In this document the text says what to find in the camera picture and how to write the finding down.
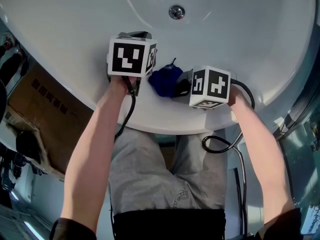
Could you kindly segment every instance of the blue cloth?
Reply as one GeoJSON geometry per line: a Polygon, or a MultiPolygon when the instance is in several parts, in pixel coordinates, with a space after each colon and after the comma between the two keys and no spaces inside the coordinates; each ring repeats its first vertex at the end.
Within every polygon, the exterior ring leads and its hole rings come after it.
{"type": "Polygon", "coordinates": [[[148,82],[153,86],[156,93],[161,97],[172,97],[178,78],[183,73],[180,67],[174,65],[176,58],[158,71],[152,72],[148,82]]]}

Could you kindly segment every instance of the person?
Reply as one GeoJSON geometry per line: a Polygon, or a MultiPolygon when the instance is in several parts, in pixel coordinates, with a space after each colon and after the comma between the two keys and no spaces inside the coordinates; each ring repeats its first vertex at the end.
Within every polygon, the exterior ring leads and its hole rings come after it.
{"type": "MultiPolygon", "coordinates": [[[[153,134],[126,127],[115,141],[127,91],[121,77],[113,76],[98,102],[70,158],[61,218],[50,239],[96,239],[107,185],[115,239],[223,239],[227,154],[202,149],[208,133],[177,136],[169,171],[153,134]]],[[[264,227],[252,237],[302,239],[301,213],[290,196],[276,140],[233,85],[228,105],[262,188],[264,227]]],[[[223,132],[211,134],[223,136],[223,132]]],[[[218,141],[209,145],[223,148],[218,141]]]]}

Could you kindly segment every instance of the forearm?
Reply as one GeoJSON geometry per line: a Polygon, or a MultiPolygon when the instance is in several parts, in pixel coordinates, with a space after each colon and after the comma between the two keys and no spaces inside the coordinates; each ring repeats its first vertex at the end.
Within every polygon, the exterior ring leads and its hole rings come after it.
{"type": "Polygon", "coordinates": [[[294,205],[286,183],[286,165],[274,138],[253,109],[240,101],[232,107],[243,132],[254,172],[263,193],[264,222],[267,223],[294,205]]]}
{"type": "Polygon", "coordinates": [[[117,120],[126,95],[110,85],[72,153],[64,182],[61,217],[76,220],[94,232],[107,190],[117,120]]]}

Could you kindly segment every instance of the cardboard box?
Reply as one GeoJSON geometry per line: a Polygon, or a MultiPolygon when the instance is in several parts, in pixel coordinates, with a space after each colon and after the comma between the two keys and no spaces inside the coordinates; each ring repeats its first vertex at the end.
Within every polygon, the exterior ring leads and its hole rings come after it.
{"type": "Polygon", "coordinates": [[[39,64],[20,81],[8,105],[39,130],[51,167],[65,174],[93,111],[39,64]]]}
{"type": "Polygon", "coordinates": [[[4,121],[7,123],[7,125],[10,126],[11,130],[18,134],[20,131],[31,131],[39,145],[39,157],[40,157],[40,163],[35,160],[27,157],[29,161],[31,161],[32,164],[34,164],[36,167],[38,167],[40,170],[47,174],[52,174],[56,176],[60,180],[65,179],[65,175],[61,173],[60,171],[52,168],[49,158],[48,158],[48,152],[45,148],[45,145],[41,139],[40,131],[37,127],[32,125],[27,119],[25,119],[21,114],[17,113],[12,107],[7,106],[6,111],[4,113],[3,117],[4,121]]]}

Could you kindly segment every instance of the black shirt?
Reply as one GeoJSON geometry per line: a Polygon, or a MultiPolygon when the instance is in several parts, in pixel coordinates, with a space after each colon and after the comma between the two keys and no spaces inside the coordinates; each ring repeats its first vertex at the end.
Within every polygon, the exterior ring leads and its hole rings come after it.
{"type": "MultiPolygon", "coordinates": [[[[165,209],[137,210],[114,216],[116,240],[122,239],[223,239],[226,219],[224,210],[165,209]]],[[[264,225],[248,239],[302,240],[300,209],[288,211],[264,225]]],[[[50,240],[96,240],[95,233],[71,219],[60,218],[54,224],[50,240]]]]}

